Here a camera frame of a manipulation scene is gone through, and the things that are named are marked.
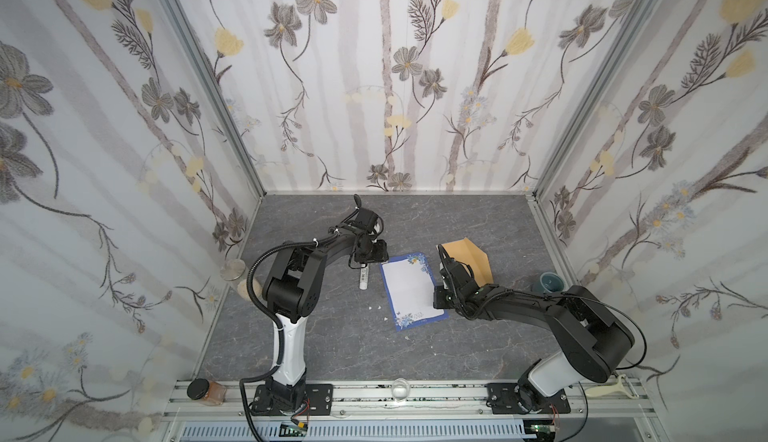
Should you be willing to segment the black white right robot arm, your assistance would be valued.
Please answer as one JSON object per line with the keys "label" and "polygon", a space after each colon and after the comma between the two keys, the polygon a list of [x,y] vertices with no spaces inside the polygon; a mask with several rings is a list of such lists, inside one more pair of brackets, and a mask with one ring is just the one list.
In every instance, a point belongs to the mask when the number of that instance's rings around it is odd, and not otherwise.
{"label": "black white right robot arm", "polygon": [[443,285],[433,307],[453,309],[467,320],[514,321],[549,330],[558,350],[536,361],[510,385],[487,386],[496,413],[556,414],[570,411],[565,388],[583,380],[605,383],[635,346],[617,309],[579,285],[536,294],[496,284],[480,285],[472,268],[437,248]]}

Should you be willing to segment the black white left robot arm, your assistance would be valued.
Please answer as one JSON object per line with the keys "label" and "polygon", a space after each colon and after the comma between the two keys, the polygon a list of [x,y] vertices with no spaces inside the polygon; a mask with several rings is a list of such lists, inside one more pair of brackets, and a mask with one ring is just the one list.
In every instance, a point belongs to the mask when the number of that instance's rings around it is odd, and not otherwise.
{"label": "black white left robot arm", "polygon": [[248,269],[246,290],[254,306],[273,325],[274,354],[270,369],[239,381],[241,388],[256,382],[263,386],[253,398],[241,395],[246,413],[268,410],[297,413],[310,407],[305,361],[306,323],[321,295],[325,271],[338,259],[352,270],[389,260],[381,237],[384,221],[354,196],[355,208],[328,236],[310,241],[288,241],[268,249]]}

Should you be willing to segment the tan paper envelope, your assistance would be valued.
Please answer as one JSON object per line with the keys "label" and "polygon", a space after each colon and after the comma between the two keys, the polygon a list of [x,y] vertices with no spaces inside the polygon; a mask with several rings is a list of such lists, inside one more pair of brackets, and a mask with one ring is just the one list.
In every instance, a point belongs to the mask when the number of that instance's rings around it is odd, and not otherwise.
{"label": "tan paper envelope", "polygon": [[444,243],[443,247],[449,256],[472,269],[479,286],[494,283],[488,255],[469,238]]}

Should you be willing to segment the blue bordered floral letter paper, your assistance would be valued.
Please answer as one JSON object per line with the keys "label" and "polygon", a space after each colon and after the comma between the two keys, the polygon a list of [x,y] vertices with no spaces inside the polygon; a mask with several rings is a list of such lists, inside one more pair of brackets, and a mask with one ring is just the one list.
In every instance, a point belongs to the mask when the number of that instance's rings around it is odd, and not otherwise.
{"label": "blue bordered floral letter paper", "polygon": [[422,252],[391,257],[380,266],[393,313],[395,330],[445,320],[445,309],[433,307],[435,278]]}

